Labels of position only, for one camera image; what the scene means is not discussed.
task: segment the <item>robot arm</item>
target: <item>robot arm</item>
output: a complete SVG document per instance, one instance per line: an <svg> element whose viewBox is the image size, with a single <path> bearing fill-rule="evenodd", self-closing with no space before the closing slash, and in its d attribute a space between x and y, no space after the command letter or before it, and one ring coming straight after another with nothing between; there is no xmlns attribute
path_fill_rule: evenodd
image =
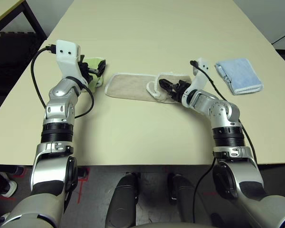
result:
<svg viewBox="0 0 285 228"><path fill-rule="evenodd" d="M62 80L50 90L45 109L41 142L37 146L30 187L32 193L22 200L7 217L4 228L58 228L72 191L77 186L77 163L73 154L75 105L83 88L99 77L105 60L98 69L83 63L80 47L58 40L57 62Z"/></svg>
<svg viewBox="0 0 285 228"><path fill-rule="evenodd" d="M212 94L179 81L159 80L172 99L211 121L217 163L213 179L219 195L237 205L256 228L285 228L285 197L264 191L264 183L250 148L245 146L239 109Z"/></svg>

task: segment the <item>red tape mark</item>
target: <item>red tape mark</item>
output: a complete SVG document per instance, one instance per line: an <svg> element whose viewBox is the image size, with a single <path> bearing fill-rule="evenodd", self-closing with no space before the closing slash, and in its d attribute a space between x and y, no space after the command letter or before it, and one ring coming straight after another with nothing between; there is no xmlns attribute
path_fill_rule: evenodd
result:
<svg viewBox="0 0 285 228"><path fill-rule="evenodd" d="M20 175L13 175L13 177L16 177L16 178L23 178L26 173L27 173L27 169L24 168L23 172L22 172Z"/></svg>
<svg viewBox="0 0 285 228"><path fill-rule="evenodd" d="M79 193L78 193L78 200L77 200L77 204L80 203L80 198L81 198L81 192L82 192L82 185L83 185L83 181L80 181L80 189L79 189Z"/></svg>
<svg viewBox="0 0 285 228"><path fill-rule="evenodd" d="M80 203L80 199L81 199L81 195L82 195L82 186L83 186L84 182L87 182L89 180L89 174L90 174L90 168L87 168L87 176L84 179L78 179L78 181L80 182L80 188L79 188L79 193L78 193L77 204Z"/></svg>
<svg viewBox="0 0 285 228"><path fill-rule="evenodd" d="M12 200L12 201L14 201L14 200L16 200L16 198L14 198L14 197L4 197L4 196L0 196L0 200Z"/></svg>

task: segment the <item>folded towel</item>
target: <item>folded towel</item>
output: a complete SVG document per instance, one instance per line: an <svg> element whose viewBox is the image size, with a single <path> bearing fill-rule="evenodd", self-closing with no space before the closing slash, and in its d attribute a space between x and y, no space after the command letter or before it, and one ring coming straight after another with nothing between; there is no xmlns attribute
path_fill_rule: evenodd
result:
<svg viewBox="0 0 285 228"><path fill-rule="evenodd" d="M220 61L215 64L215 67L233 95L258 92L264 88L246 58Z"/></svg>

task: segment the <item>black cable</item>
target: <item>black cable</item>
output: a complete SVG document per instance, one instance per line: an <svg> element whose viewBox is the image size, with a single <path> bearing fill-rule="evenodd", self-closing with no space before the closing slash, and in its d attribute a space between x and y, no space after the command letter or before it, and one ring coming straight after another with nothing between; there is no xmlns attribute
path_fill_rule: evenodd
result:
<svg viewBox="0 0 285 228"><path fill-rule="evenodd" d="M271 45L274 45L276 42L280 41L281 39L283 39L285 36L282 36L280 39L276 40L275 42L271 43Z"/></svg>
<svg viewBox="0 0 285 228"><path fill-rule="evenodd" d="M41 96L41 94L40 94L40 92L39 92L38 86L37 86L37 82L36 82L35 74L34 74L34 64L35 64L35 61L36 61L38 55L40 55L42 52L47 51L47 50L48 50L47 47L44 47L44 48L40 49L40 50L34 55L34 57L32 58L32 63L30 64L30 73L32 74L32 79L33 79L34 87L35 87L35 89L36 89L36 92L37 92L37 95L38 95L38 97L39 97L39 100L40 100L40 102L42 103L42 106L43 106L44 108L46 108L46 104L44 103L44 101L43 101L43 99L42 99L42 96Z"/></svg>
<svg viewBox="0 0 285 228"><path fill-rule="evenodd" d="M37 92L37 95L38 95L38 97L40 99L40 102L42 103L42 106L44 108L46 108L46 104L44 103L44 101L42 99L42 96L41 96L41 94L39 92L39 89L38 89L38 85L37 85L37 82L36 82L36 79L35 79L35 74L34 74L34 64L35 64L35 61L36 61L37 57L44 51L48 50L48 51L51 51L53 54L55 54L56 53L56 49L55 48L56 48L56 45L51 45L51 46L46 46L46 47L40 49L34 55L34 57L32 58L32 63L30 65L30 72L31 72L31 75L32 75L33 84L34 84L35 90ZM91 107L86 112L84 112L84 113L82 113L80 115L75 116L75 119L77 119L77 118L79 118L81 116L84 116L84 115L88 114L92 110L92 108L94 107L94 97L93 97L92 91L86 85L84 85L83 83L81 83L79 80L77 80L74 77L70 77L69 76L68 78L73 80L73 81L75 81L81 89L84 88L90 94L90 97L91 97L91 100L92 100Z"/></svg>
<svg viewBox="0 0 285 228"><path fill-rule="evenodd" d="M198 183L196 184L196 187L195 187L195 190L194 190L194 193L193 193L193 205L192 205L192 211L193 211L193 223L195 223L195 212L194 212L194 208L195 208L195 197L196 197L196 192L198 190L198 186L200 184L200 182L203 180L203 178L212 170L214 164L215 164L215 160L216 158L213 159L213 162L210 166L210 168L200 177Z"/></svg>
<svg viewBox="0 0 285 228"><path fill-rule="evenodd" d="M87 86L85 86L84 84L82 84L82 87L90 94L92 103L91 103L91 107L85 113L82 113L80 115L75 116L75 119L88 114L92 110L92 108L94 107L94 97L93 97L92 91Z"/></svg>
<svg viewBox="0 0 285 228"><path fill-rule="evenodd" d="M203 71L201 68L199 68L196 64L194 64L193 61L191 61L190 64L193 65L195 68L197 68L199 71L201 71L201 72L208 78L208 80L210 81L210 83L211 83L211 85L213 86L214 90L218 93L218 95L219 95L224 101L227 101L226 98L224 98L224 96L223 96L223 95L219 92L219 90L216 88L216 86L215 86L214 83L213 83L213 80L209 77L209 75L208 75L205 71ZM251 141L251 139L250 139L250 137L249 137L249 135L248 135L246 129L244 128L243 124L242 124L242 129L243 129L243 132L245 133L245 135L246 135L246 137L247 137L247 139L248 139L248 142L249 142L249 144L250 144L250 146L251 146L251 150L252 150L252 153L253 153L254 160L255 160L255 162L256 162L256 164L257 164L257 156L256 156L255 148L254 148L254 146L253 146L253 144L252 144L252 141Z"/></svg>

